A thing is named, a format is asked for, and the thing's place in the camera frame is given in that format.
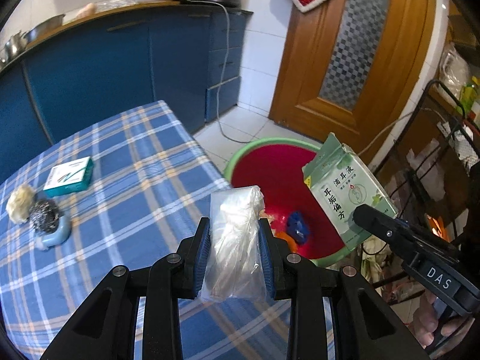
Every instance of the drawer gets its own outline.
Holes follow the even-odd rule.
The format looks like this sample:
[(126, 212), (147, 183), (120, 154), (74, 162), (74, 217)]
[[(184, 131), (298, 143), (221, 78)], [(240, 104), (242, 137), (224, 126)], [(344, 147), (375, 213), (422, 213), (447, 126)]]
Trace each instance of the drawer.
[[(242, 13), (230, 13), (230, 47), (243, 44), (246, 16)], [(227, 19), (224, 12), (215, 12), (210, 19), (210, 50), (227, 48)]]
[[(225, 62), (226, 49), (210, 51), (208, 55), (208, 87), (220, 83), (223, 63)], [(242, 59), (242, 48), (235, 47), (230, 49), (229, 58), (226, 61), (225, 74), (223, 80), (227, 81), (239, 75), (240, 61)]]
[[(220, 89), (220, 102), (218, 111), (223, 114), (229, 110), (235, 104), (239, 97), (241, 77), (228, 81), (222, 85)], [(207, 98), (205, 105), (205, 120), (210, 122), (217, 118), (217, 90), (218, 87), (214, 87), (207, 90)]]

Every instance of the blue plaid tablecloth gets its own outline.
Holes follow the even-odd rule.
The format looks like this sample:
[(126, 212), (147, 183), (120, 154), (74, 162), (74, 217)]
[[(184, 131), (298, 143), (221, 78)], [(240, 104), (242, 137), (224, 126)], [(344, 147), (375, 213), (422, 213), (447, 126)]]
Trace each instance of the blue plaid tablecloth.
[[(94, 161), (88, 190), (55, 198), (71, 217), (71, 236), (48, 251), (35, 249), (29, 225), (8, 218), (10, 194), (23, 183), (40, 191), (53, 166), (87, 156)], [(97, 123), (30, 161), (0, 186), (0, 300), (12, 342), (39, 359), (112, 267), (142, 268), (176, 251), (208, 216), (210, 193), (229, 187), (164, 102)], [(136, 359), (144, 306), (142, 299)], [(180, 300), (179, 313), (185, 359), (286, 356), (289, 301)], [(327, 330), (333, 359), (330, 322)]]

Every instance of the hand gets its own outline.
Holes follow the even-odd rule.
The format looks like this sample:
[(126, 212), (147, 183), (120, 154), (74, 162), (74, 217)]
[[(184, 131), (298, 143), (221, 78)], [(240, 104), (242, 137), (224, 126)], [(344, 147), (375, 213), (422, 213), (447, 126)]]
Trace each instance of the hand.
[[(410, 332), (415, 336), (418, 342), (420, 342), (423, 348), (426, 348), (434, 341), (433, 332), (438, 327), (438, 320), (433, 307), (433, 303), (436, 299), (436, 295), (429, 290), (426, 290), (420, 298), (419, 308), (413, 314), (413, 322), (409, 325)], [(450, 336), (464, 321), (465, 317), (453, 318), (453, 320), (443, 325), (442, 335), (444, 337)], [(465, 337), (472, 326), (473, 321), (474, 319), (472, 318), (455, 337), (442, 346), (438, 352), (435, 352), (434, 359), (455, 348)]]

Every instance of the metal pan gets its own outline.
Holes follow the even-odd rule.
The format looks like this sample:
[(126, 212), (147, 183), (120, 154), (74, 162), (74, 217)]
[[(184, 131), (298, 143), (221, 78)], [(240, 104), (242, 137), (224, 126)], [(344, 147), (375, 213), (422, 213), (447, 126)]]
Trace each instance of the metal pan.
[(63, 17), (65, 15), (57, 15), (54, 17), (45, 20), (43, 23), (40, 23), (32, 30), (28, 31), (23, 37), (27, 41), (27, 44), (32, 43), (34, 40), (38, 39), (40, 36), (50, 32), (63, 24)]

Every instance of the small white and teal box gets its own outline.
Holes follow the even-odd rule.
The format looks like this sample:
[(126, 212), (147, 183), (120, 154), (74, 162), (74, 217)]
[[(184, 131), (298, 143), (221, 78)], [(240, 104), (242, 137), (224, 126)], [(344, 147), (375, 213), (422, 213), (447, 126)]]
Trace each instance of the small white and teal box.
[(62, 163), (54, 166), (46, 179), (43, 191), (51, 198), (72, 192), (84, 191), (92, 178), (93, 161), (91, 157)]

